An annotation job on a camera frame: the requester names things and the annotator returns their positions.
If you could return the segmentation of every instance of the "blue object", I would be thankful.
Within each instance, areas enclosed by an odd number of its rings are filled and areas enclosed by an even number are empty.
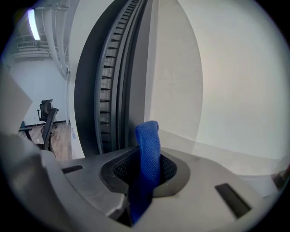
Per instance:
[[[160,183],[160,140],[158,122],[148,121],[135,129],[140,147],[140,172],[129,187],[130,210],[136,223],[152,201],[153,189]]]

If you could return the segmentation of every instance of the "black office chair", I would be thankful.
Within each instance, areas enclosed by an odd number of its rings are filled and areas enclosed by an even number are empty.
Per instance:
[[[39,121],[44,121],[44,122],[47,121],[47,118],[48,118],[48,115],[49,115],[49,111],[50,111],[50,109],[52,109],[52,107],[51,107],[51,102],[52,101],[53,101],[53,99],[42,100],[41,101],[41,104],[39,105],[39,107],[40,107],[40,116],[39,116],[39,110],[37,110]]]
[[[43,128],[43,132],[42,132],[42,138],[44,143],[43,144],[36,144],[41,150],[49,150],[51,152],[53,152],[53,148],[51,145],[51,129],[53,127],[53,121],[55,118],[55,115],[57,114],[58,109],[56,108],[51,108],[46,120],[46,124]]]

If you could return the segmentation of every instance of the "desk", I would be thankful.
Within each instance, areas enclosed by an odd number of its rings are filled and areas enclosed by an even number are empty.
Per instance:
[[[31,130],[32,130],[31,128],[20,128],[20,129],[19,129],[19,132],[25,132],[26,137],[27,137],[29,140],[32,141],[32,138],[31,138],[31,136],[30,136],[30,134],[29,134],[29,131],[31,131]]]

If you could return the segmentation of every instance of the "blue cloth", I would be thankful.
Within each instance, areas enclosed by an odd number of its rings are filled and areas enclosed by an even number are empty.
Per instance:
[[[136,223],[152,201],[153,189],[160,183],[160,140],[158,122],[148,121],[135,129],[140,147],[140,172],[129,187],[130,210]]]

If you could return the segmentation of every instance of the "fluorescent light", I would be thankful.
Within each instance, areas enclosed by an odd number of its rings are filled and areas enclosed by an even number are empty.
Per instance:
[[[36,27],[36,21],[35,21],[35,13],[34,9],[31,9],[28,11],[28,20],[29,20],[29,25],[33,34],[33,37],[35,40],[40,40],[37,27]]]

